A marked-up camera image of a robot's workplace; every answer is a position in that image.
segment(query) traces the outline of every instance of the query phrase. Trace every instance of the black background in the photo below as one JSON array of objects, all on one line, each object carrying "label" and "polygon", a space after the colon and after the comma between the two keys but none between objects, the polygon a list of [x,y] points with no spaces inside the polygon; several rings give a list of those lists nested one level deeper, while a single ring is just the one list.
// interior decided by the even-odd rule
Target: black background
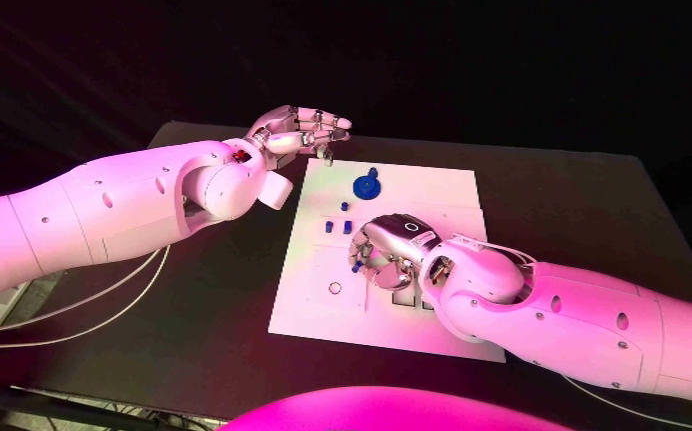
[{"label": "black background", "polygon": [[688,0],[3,0],[2,192],[169,120],[643,160],[691,236]]}]

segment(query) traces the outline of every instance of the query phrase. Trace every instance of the blue object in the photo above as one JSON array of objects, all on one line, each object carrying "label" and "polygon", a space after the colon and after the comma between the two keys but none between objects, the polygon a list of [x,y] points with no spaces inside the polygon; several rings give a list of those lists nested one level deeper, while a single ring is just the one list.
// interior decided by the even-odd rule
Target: blue object
[{"label": "blue object", "polygon": [[353,194],[361,199],[375,199],[382,191],[382,185],[378,181],[378,170],[371,168],[368,176],[361,176],[353,181]]}]

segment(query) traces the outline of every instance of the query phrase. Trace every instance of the white board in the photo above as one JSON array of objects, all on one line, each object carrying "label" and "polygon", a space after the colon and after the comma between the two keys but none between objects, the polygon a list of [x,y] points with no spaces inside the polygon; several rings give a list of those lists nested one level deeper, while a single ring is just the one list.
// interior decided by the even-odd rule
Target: white board
[{"label": "white board", "polygon": [[[353,180],[378,169],[382,193],[353,195]],[[349,210],[340,210],[342,202]],[[467,343],[440,324],[417,286],[371,285],[348,264],[353,233],[376,216],[407,213],[443,239],[454,231],[486,240],[473,171],[310,159],[270,321],[270,333],[505,362],[503,349]],[[326,233],[326,221],[333,231]],[[353,223],[352,234],[343,224]]]}]

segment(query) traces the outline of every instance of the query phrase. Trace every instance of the robotic hand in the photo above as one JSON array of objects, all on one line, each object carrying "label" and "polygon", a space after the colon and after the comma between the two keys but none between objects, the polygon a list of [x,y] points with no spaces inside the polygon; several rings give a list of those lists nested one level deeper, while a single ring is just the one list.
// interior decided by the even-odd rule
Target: robotic hand
[{"label": "robotic hand", "polygon": [[492,341],[597,386],[692,399],[691,303],[461,234],[441,240],[405,214],[363,225],[349,263],[387,290],[417,279],[423,300],[460,339]]},{"label": "robotic hand", "polygon": [[280,209],[293,189],[273,172],[299,153],[332,164],[329,143],[350,122],[281,106],[244,139],[201,141],[97,159],[0,196],[0,291],[61,269],[143,256],[242,216]]}]

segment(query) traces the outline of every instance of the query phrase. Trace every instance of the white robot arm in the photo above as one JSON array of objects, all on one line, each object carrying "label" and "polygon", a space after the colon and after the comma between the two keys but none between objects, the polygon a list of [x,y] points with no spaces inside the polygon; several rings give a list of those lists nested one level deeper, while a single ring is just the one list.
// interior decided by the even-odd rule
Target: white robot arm
[{"label": "white robot arm", "polygon": [[297,153],[332,163],[350,122],[281,106],[244,139],[110,156],[0,196],[0,290],[54,271],[121,261],[242,216],[258,199],[280,209],[293,189],[274,169]]},{"label": "white robot arm", "polygon": [[460,339],[492,341],[597,386],[692,399],[691,303],[461,234],[443,240],[404,214],[365,224],[349,262],[385,289],[418,279],[423,300]]}]

